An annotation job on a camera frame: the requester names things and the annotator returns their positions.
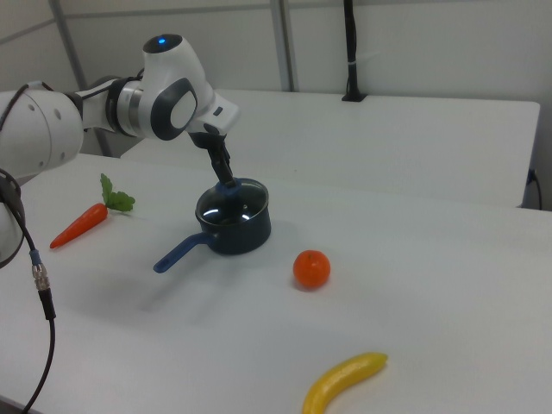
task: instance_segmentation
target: cable connector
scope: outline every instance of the cable connector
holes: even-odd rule
[[[29,253],[33,262],[33,278],[36,289],[45,291],[50,288],[50,280],[46,267],[42,264],[41,256],[38,250],[31,250]]]
[[[41,298],[44,316],[48,321],[55,318],[55,309],[53,308],[52,291],[50,290],[50,279],[46,267],[42,263],[38,250],[31,250],[31,261],[33,262],[33,278],[38,296]]]

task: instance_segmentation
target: toy banana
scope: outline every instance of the toy banana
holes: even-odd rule
[[[370,352],[357,355],[331,368],[315,382],[304,399],[303,414],[322,414],[334,397],[350,386],[379,372],[387,355]]]

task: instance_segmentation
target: black pole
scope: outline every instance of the black pole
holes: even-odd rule
[[[367,94],[359,91],[356,77],[356,26],[354,24],[353,0],[343,0],[345,12],[345,35],[347,38],[347,91],[342,101],[360,102]]]

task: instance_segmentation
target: orange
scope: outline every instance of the orange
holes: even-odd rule
[[[329,260],[317,250],[305,250],[293,263],[293,275],[302,286],[314,289],[328,281]]]

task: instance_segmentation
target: white table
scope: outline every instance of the white table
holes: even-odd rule
[[[227,146],[237,175],[516,207],[539,105],[529,102],[219,91],[241,119]],[[186,136],[121,158],[210,169]]]
[[[49,242],[101,199],[99,175],[136,197],[58,251]],[[197,247],[152,265],[199,230],[210,174],[80,155],[23,187],[58,317],[46,414],[298,413],[311,383],[365,351],[385,370],[329,414],[525,414],[552,406],[552,216],[267,179],[273,233],[250,254]],[[320,249],[330,282],[292,284]],[[24,250],[0,272],[0,394],[26,402],[47,322]]]

